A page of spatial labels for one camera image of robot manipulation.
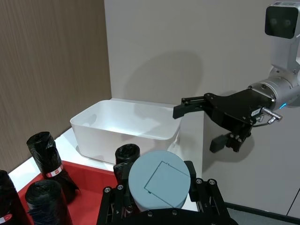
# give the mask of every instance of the screw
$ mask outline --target screw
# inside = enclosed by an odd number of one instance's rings
[[[104,189],[104,192],[105,192],[105,193],[108,193],[108,192],[110,192],[110,191],[111,191],[111,189],[110,189],[109,187],[107,187],[107,188]]]
[[[148,217],[152,217],[152,216],[153,216],[153,212],[149,211],[149,212],[147,213],[147,216],[148,216]]]

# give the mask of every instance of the cable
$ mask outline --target cable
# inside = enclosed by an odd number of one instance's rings
[[[259,124],[259,125],[254,125],[253,127],[254,128],[258,128],[258,127],[263,127],[263,126],[266,126],[266,125],[269,125],[269,123],[263,123],[263,124]]]

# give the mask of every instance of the black metal frame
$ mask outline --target black metal frame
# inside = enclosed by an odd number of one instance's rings
[[[210,151],[217,152],[225,146],[238,152],[245,139],[251,136],[251,130],[263,107],[270,108],[272,99],[252,89],[246,89],[226,97],[207,93],[202,97],[183,98],[181,104],[174,107],[173,118],[186,113],[205,111],[212,121],[230,133],[212,140]]]
[[[116,188],[104,188],[97,225],[238,225],[230,218],[217,182],[197,178],[193,163],[185,163],[191,176],[189,196],[196,202],[198,212],[182,209],[132,211],[136,206],[130,200],[125,177]]]

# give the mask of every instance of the metal connector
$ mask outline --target metal connector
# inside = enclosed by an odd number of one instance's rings
[[[261,109],[261,113],[265,114],[265,115],[268,115],[271,117],[271,119],[268,120],[268,124],[272,124],[274,123],[275,121],[281,121],[282,120],[282,116],[273,112],[272,110],[266,108],[266,107],[263,107]]]

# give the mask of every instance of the camera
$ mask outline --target camera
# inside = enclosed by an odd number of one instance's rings
[[[266,10],[265,33],[292,39],[299,34],[300,2],[275,2]]]

